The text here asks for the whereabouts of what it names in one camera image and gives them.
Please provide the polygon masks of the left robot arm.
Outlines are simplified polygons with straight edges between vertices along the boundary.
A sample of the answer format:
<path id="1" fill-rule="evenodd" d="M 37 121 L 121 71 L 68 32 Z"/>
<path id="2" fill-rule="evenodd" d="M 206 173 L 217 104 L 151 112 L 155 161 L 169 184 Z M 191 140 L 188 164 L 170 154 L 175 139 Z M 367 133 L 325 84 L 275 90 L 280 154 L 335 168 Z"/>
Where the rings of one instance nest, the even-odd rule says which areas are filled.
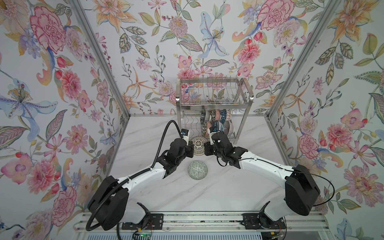
<path id="1" fill-rule="evenodd" d="M 171 175 L 185 158 L 194 156 L 194 145 L 185 139 L 175 139 L 170 149 L 156 158 L 155 165 L 131 176 L 116 179 L 105 178 L 91 198 L 88 209 L 91 216 L 86 224 L 90 232 L 99 227 L 108 231 L 120 223 L 144 229 L 150 221 L 150 211 L 134 196 L 143 188 Z"/>

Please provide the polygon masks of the white lattice bowl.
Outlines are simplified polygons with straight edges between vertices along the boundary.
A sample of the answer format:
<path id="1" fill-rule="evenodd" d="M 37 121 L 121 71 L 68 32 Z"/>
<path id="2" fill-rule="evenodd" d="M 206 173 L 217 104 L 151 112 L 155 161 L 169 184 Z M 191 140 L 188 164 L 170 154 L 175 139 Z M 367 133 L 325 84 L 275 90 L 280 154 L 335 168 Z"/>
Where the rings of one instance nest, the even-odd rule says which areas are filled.
<path id="1" fill-rule="evenodd" d="M 202 156 L 205 154 L 205 144 L 207 142 L 208 140 L 205 137 L 196 136 L 192 138 L 191 143 L 193 145 L 195 156 Z"/>

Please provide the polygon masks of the blue triangle pattern bowl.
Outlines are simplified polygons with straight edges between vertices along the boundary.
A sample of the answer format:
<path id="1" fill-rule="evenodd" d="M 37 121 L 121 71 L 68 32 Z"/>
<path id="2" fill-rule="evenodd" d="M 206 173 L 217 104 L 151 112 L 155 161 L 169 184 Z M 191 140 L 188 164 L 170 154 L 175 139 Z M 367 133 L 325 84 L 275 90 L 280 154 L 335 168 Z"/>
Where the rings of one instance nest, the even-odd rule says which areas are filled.
<path id="1" fill-rule="evenodd" d="M 220 122 L 224 124 L 227 121 L 227 110 L 223 109 L 220 111 Z"/>

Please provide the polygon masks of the light blue floral bowl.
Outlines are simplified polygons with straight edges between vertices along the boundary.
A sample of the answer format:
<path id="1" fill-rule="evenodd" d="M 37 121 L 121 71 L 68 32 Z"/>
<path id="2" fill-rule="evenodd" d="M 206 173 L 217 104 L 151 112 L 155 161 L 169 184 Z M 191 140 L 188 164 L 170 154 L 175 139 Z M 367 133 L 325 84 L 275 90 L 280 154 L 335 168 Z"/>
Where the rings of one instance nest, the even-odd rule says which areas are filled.
<path id="1" fill-rule="evenodd" d="M 224 131 L 224 125 L 220 121 L 216 121 L 216 124 L 217 124 L 217 128 L 218 128 L 219 132 L 223 132 Z"/>

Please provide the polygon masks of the purple striped bowl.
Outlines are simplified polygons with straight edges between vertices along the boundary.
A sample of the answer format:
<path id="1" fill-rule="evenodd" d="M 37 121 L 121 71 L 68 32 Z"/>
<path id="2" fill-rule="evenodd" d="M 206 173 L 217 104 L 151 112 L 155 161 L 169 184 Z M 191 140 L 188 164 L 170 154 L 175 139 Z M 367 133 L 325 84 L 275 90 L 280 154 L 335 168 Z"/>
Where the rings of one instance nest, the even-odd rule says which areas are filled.
<path id="1" fill-rule="evenodd" d="M 224 126 L 224 132 L 227 136 L 230 136 L 234 133 L 234 125 L 232 121 L 225 121 L 223 126 Z"/>

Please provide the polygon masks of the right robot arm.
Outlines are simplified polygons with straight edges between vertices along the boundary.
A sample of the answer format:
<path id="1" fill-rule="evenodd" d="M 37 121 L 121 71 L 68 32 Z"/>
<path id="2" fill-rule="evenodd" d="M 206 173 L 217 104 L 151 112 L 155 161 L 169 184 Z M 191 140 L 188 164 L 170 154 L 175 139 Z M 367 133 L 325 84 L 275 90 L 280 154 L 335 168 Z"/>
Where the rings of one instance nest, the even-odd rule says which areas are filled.
<path id="1" fill-rule="evenodd" d="M 205 155 L 214 155 L 225 165 L 256 173 L 285 190 L 280 199 L 268 201 L 257 214 L 256 221 L 261 228 L 269 229 L 291 214 L 308 216 L 320 195 L 320 189 L 306 167 L 279 165 L 245 148 L 234 147 L 224 132 L 210 134 L 210 142 L 205 143 Z"/>

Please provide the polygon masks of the dark navy petal bowl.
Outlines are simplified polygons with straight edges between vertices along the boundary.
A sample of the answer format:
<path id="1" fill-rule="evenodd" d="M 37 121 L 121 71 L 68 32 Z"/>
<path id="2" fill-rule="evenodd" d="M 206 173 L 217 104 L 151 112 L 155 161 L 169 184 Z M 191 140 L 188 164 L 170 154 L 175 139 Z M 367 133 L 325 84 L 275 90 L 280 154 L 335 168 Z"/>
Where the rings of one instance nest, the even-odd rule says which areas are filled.
<path id="1" fill-rule="evenodd" d="M 207 117 L 207 111 L 206 110 L 202 110 L 201 114 L 200 114 L 200 123 L 201 123 L 201 125 L 206 121 L 206 117 Z"/>

